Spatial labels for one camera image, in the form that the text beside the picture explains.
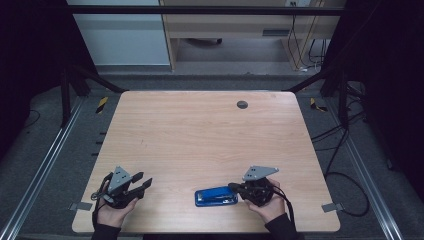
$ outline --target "tabletop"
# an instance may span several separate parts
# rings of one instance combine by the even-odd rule
[[[194,202],[196,190],[242,183],[252,165],[279,169],[268,178],[281,183],[298,231],[340,228],[336,212],[322,209],[331,196],[291,92],[123,93],[81,201],[92,202],[103,178],[121,166],[130,174],[144,172],[130,189],[153,178],[123,232],[267,232],[243,201],[218,207]],[[92,232],[91,212],[78,211],[72,227]]]

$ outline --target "floor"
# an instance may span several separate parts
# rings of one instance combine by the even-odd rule
[[[319,43],[311,56],[322,55]],[[102,74],[131,90],[280,91],[319,71],[317,59],[321,57],[311,58],[316,62],[305,62],[310,66],[307,71],[293,71],[289,57],[280,40],[275,39],[223,39],[220,45],[209,39],[187,39],[180,45],[174,71],[155,69],[125,76],[117,72]],[[0,163],[2,234],[14,233],[13,237],[18,239],[89,239],[87,234],[72,231],[75,212],[68,207],[81,198],[101,149],[102,133],[107,131],[119,101],[119,94],[94,82],[89,84],[92,92],[88,97],[72,96],[74,112],[78,114],[71,120],[72,125],[68,125],[69,131],[59,127],[60,89],[51,89],[33,99],[28,126]],[[296,94],[311,137],[339,124],[337,96],[323,98],[319,93],[321,84],[317,82]],[[352,86],[361,88],[357,83]],[[109,99],[104,111],[95,114],[99,100],[105,96]],[[319,108],[311,107],[311,98]],[[384,152],[364,121],[366,116],[360,103],[354,98],[348,102],[350,116],[358,117],[352,119],[348,138],[337,152],[331,171],[344,173],[355,182],[338,174],[327,179],[334,202],[342,203],[346,209],[338,212],[341,229],[336,233],[306,233],[306,238],[424,239],[422,202],[401,172],[387,168]],[[325,139],[313,140],[323,172],[342,133],[336,131]],[[54,145],[55,139],[63,145]],[[368,201],[363,192],[369,197],[370,210],[361,217],[346,214],[359,214],[366,209]],[[142,237],[141,234],[121,236]]]

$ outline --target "human hand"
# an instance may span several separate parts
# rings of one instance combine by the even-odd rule
[[[124,223],[125,217],[137,204],[138,198],[134,198],[125,208],[115,209],[106,204],[103,198],[99,201],[99,212],[97,214],[97,223],[120,228]]]
[[[280,183],[273,180],[273,179],[268,179],[272,185],[276,186],[276,187],[280,187]],[[258,207],[255,204],[253,204],[251,201],[249,200],[244,200],[244,202],[247,204],[247,206],[249,207],[249,209],[251,211],[254,211],[256,213],[259,214],[259,216],[261,216],[262,220],[265,223],[270,222],[271,220],[277,218],[278,216],[286,213],[286,208],[284,205],[284,199],[276,194],[274,194],[274,196],[272,196],[271,200],[263,205],[262,207]]]

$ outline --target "gray carpet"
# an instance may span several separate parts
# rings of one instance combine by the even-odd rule
[[[305,77],[281,76],[133,76],[118,79],[109,76],[120,87],[131,90],[281,90],[289,88]],[[48,236],[88,237],[75,234],[71,224],[75,213],[67,210],[71,202],[78,202],[88,182],[96,156],[103,139],[101,132],[107,131],[119,95],[111,93],[90,82],[92,93],[86,99],[82,112],[62,149],[49,178],[44,184],[27,220],[21,229],[20,239],[49,239]],[[319,106],[325,106],[317,91],[319,84],[297,94],[300,108],[311,136],[316,136],[336,126],[329,112],[310,108],[310,97],[315,97]],[[95,114],[101,97],[109,96],[102,114]],[[58,88],[37,96],[32,109],[40,112],[40,119],[32,126],[23,129],[13,148],[0,165],[0,223],[2,226],[13,213],[20,197],[24,194],[31,177],[40,165],[44,154],[57,134],[60,120],[60,92]],[[361,110],[352,105],[351,114]],[[366,159],[367,168],[376,180],[405,239],[424,239],[424,206],[419,201],[402,173],[387,169],[384,154],[381,152],[369,127],[363,121],[351,125],[351,137]],[[335,134],[314,146],[316,149],[335,147],[340,139]],[[334,150],[317,151],[324,170]],[[345,146],[339,150],[331,168],[357,180]],[[358,188],[339,176],[330,176],[327,184],[334,202],[343,203],[346,210],[361,212],[365,200]],[[332,234],[306,234],[307,239],[386,239],[372,209],[361,218],[339,212],[340,231]]]

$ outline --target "wall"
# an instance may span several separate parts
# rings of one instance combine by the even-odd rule
[[[69,5],[159,5],[157,0],[67,2]],[[160,15],[75,14],[74,18],[99,72],[105,66],[125,69],[124,66],[170,64]]]

